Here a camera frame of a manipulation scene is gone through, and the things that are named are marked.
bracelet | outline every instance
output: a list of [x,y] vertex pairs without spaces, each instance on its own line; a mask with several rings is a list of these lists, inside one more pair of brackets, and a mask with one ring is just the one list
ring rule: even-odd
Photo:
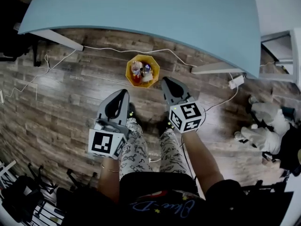
[[107,170],[110,171],[110,172],[119,172],[119,170],[118,171],[113,171],[111,169],[107,169]]

black and white cube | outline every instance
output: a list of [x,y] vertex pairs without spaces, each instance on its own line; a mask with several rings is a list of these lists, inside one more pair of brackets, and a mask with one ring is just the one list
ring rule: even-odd
[[126,137],[122,133],[90,129],[88,152],[118,159],[126,142]]
[[190,130],[197,130],[205,119],[203,114],[204,108],[199,102],[188,102],[171,106],[169,120],[179,132],[184,133]]

patterned leggings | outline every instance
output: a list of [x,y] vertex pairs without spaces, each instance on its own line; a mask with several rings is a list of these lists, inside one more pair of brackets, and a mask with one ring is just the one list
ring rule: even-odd
[[[122,151],[119,170],[120,179],[127,173],[152,171],[141,126],[136,122],[135,118],[129,118],[127,127],[130,129],[130,135]],[[167,129],[163,133],[160,138],[160,146],[160,172],[177,172],[190,175],[173,130]]]

light blue table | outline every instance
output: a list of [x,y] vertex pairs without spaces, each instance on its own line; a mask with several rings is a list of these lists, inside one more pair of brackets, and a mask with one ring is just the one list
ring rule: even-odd
[[259,75],[261,35],[255,0],[32,0],[19,33],[82,50],[82,45],[50,30],[72,27],[148,34],[225,62],[201,66],[194,73]]

wooden floor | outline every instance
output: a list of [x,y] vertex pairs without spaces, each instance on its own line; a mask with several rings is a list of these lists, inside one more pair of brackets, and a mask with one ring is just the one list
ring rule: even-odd
[[[189,64],[218,61],[183,45],[146,35],[96,29],[59,32],[81,44],[98,48],[141,51],[169,48]],[[39,46],[39,57],[47,53],[51,67],[71,52],[72,49],[54,43],[42,42]],[[101,158],[87,154],[88,130],[94,125],[99,104],[119,89],[129,91],[130,100],[143,121],[150,157],[158,159],[160,150],[155,125],[161,120],[166,104],[160,81],[149,89],[140,89],[132,87],[126,79],[126,63],[136,54],[92,49],[76,52],[47,75],[38,77],[23,93],[15,91],[12,98],[6,98],[5,104],[0,105],[1,160],[15,159],[14,170],[18,175],[29,173],[29,162],[36,169],[42,164],[43,173],[66,188],[71,185],[66,175],[68,168],[83,182],[93,172],[99,177]],[[160,79],[172,76],[184,82],[205,109],[235,93],[228,87],[228,74],[192,75],[190,67],[182,65],[169,52],[154,53],[153,57],[160,65]],[[262,52],[262,63],[270,61],[272,59]],[[261,69],[277,72],[273,65]],[[13,63],[1,62],[0,88],[5,95],[10,95],[13,87],[22,89],[27,81],[45,71],[45,61],[40,68],[32,66],[32,53]],[[237,180],[242,185],[252,185],[258,179],[270,184],[280,180],[281,170],[262,166],[260,152],[233,140],[235,131],[252,123],[245,112],[250,94],[262,101],[298,108],[300,118],[301,95],[295,85],[246,80],[233,100],[207,113],[198,134],[213,153],[225,178]],[[159,162],[152,165],[157,169]]]

